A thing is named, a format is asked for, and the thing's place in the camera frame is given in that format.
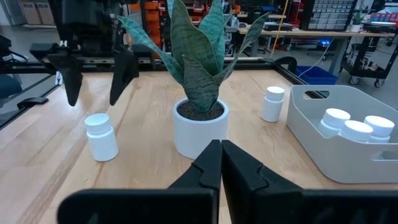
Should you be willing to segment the white plastic basket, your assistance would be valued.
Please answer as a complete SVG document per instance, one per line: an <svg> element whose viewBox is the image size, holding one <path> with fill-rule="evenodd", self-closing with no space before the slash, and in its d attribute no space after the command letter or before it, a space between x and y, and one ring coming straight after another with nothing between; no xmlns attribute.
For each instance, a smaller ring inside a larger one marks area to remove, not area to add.
<svg viewBox="0 0 398 224"><path fill-rule="evenodd" d="M341 136L324 137L318 125L328 108L363 121L367 115L395 123L388 143L361 143ZM398 110L346 85L294 85L287 126L320 171L344 184L398 183Z"/></svg>

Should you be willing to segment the black clamp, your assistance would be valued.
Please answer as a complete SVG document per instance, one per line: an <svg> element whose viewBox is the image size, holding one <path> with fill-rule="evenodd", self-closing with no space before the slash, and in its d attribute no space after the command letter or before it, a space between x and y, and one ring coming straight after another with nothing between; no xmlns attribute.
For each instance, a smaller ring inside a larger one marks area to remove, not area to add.
<svg viewBox="0 0 398 224"><path fill-rule="evenodd" d="M35 105L43 105L48 102L49 99L46 97L32 97L26 98L17 104L17 107L21 110L23 108L30 108Z"/></svg>

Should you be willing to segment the blue plastic bin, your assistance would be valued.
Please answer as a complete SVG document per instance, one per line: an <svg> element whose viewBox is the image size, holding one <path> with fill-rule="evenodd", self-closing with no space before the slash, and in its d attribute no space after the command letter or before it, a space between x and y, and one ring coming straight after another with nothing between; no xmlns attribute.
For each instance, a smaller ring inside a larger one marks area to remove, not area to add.
<svg viewBox="0 0 398 224"><path fill-rule="evenodd" d="M318 67L314 66L304 74L304 71L309 69L310 66L297 66L296 67L296 76L300 77L304 82L309 85L335 85L338 77L334 74Z"/></svg>

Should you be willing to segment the brown cardboard box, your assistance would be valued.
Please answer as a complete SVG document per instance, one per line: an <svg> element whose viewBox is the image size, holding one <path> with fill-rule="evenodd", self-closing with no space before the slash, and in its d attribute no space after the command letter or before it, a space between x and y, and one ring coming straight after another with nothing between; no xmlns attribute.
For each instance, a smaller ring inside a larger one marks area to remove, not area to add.
<svg viewBox="0 0 398 224"><path fill-rule="evenodd" d="M40 18L43 25L54 25L55 23L50 4L47 2L37 2L36 5L39 10Z"/></svg>
<svg viewBox="0 0 398 224"><path fill-rule="evenodd" d="M29 0L19 0L19 3L28 25L40 25L41 18L35 3Z"/></svg>

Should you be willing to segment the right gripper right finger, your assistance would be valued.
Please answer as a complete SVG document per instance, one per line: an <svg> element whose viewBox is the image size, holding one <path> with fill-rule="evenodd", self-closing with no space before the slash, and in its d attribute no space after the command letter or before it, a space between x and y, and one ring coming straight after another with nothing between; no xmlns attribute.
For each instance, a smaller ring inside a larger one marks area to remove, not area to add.
<svg viewBox="0 0 398 224"><path fill-rule="evenodd" d="M232 224L398 224L398 190L303 189L231 141L222 145Z"/></svg>

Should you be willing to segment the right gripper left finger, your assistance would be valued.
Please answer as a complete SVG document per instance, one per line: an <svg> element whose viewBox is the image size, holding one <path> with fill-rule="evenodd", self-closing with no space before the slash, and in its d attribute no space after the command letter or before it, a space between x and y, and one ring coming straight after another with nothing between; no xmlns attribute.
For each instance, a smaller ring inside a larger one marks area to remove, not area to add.
<svg viewBox="0 0 398 224"><path fill-rule="evenodd" d="M223 147L212 140L166 189L85 189L61 202L58 224L218 224Z"/></svg>

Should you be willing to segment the white round plant pot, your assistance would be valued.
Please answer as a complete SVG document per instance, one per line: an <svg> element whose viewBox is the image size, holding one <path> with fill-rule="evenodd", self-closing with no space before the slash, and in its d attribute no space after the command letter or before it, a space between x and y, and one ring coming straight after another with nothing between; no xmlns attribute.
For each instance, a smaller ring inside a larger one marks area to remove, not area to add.
<svg viewBox="0 0 398 224"><path fill-rule="evenodd" d="M207 121L195 121L183 117L177 111L178 107L186 102L188 99L183 98L176 102L172 109L174 144L181 155L196 159L211 140L227 139L229 108L223 101L217 100L217 104L223 108L223 113L219 117Z"/></svg>

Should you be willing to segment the wooden workbench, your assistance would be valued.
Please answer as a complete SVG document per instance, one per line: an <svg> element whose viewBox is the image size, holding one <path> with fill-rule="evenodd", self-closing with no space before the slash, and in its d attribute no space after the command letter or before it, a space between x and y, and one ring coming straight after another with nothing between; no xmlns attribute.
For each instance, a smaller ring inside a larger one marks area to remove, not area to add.
<svg viewBox="0 0 398 224"><path fill-rule="evenodd" d="M293 31L261 31L261 36L267 37L288 37L288 38L332 38L336 42L336 52L329 67L329 72L337 74L341 66L341 61L346 52L350 37L393 37L393 33L372 33L372 32L323 32L323 31L306 31L306 30L293 30Z"/></svg>

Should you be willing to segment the black case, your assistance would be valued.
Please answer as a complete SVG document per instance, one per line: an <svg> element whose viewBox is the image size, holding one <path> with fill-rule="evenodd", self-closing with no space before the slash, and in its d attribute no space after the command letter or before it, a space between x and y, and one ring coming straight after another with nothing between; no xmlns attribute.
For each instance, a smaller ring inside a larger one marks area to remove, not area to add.
<svg viewBox="0 0 398 224"><path fill-rule="evenodd" d="M291 31L293 25L284 22L281 24L278 22L265 22L263 29L265 31Z"/></svg>

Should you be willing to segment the green snake plant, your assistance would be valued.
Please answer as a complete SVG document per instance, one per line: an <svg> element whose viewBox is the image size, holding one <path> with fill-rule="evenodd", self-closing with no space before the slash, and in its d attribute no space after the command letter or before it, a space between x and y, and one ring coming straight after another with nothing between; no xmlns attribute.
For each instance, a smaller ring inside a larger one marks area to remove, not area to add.
<svg viewBox="0 0 398 224"><path fill-rule="evenodd" d="M235 57L224 65L224 29L228 18L223 14L221 0L213 0L209 13L194 26L182 0L167 2L170 16L172 52L165 53L146 34L142 27L126 16L118 20L134 41L157 53L173 78L198 113L209 113L219 95L219 87L232 74L238 61Z"/></svg>

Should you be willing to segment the black wheeled cart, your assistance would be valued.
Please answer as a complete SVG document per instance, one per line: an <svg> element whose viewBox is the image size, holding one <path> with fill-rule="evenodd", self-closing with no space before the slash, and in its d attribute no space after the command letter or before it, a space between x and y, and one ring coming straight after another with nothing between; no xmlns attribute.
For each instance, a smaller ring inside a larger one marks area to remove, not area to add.
<svg viewBox="0 0 398 224"><path fill-rule="evenodd" d="M398 34L398 24L394 22L368 22L363 23L364 33L394 34L389 39L388 46L392 44L393 38ZM379 41L382 36L366 36L362 42L355 40L351 43L348 39L346 52L342 58L339 73L346 70L349 75L349 84L357 85L361 78L375 79L374 86L380 88L385 84L386 78L391 71L395 59L398 56L398 44L392 53L387 53L390 58L385 68L378 65L372 57L379 50Z"/></svg>

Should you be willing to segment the small potted plant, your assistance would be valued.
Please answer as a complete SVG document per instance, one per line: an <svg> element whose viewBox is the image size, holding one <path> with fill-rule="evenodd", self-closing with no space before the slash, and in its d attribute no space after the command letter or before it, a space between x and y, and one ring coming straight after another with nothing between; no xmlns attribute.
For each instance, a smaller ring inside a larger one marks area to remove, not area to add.
<svg viewBox="0 0 398 224"><path fill-rule="evenodd" d="M363 19L367 16L368 12L356 11L353 13L352 24L350 28L350 32L360 32L361 23Z"/></svg>

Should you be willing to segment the orange bin storage rack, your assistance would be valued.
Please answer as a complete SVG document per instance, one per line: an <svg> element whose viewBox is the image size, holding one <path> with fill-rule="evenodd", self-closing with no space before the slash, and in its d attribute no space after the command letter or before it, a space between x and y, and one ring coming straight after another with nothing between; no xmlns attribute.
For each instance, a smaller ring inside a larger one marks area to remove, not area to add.
<svg viewBox="0 0 398 224"><path fill-rule="evenodd" d="M127 5L128 16L135 20L156 46L167 54L172 53L170 43L170 17L165 0L136 0Z"/></svg>

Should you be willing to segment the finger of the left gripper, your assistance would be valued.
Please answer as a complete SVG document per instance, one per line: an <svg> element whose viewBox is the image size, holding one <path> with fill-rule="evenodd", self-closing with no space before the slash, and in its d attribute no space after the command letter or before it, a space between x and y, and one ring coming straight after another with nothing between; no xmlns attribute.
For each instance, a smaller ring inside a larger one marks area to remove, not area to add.
<svg viewBox="0 0 398 224"><path fill-rule="evenodd" d="M68 52L48 54L47 58L62 75L69 105L75 106L83 79L80 62Z"/></svg>
<svg viewBox="0 0 398 224"><path fill-rule="evenodd" d="M110 89L109 103L114 106L134 78L139 77L138 59L133 51L122 47L114 56L114 74Z"/></svg>

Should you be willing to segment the grey drawer cabinet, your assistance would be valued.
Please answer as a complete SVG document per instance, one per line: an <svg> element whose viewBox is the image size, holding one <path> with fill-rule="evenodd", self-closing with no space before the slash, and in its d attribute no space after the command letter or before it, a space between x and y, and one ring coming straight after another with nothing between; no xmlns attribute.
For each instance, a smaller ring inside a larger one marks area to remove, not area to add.
<svg viewBox="0 0 398 224"><path fill-rule="evenodd" d="M345 31L358 0L306 0L302 30Z"/></svg>

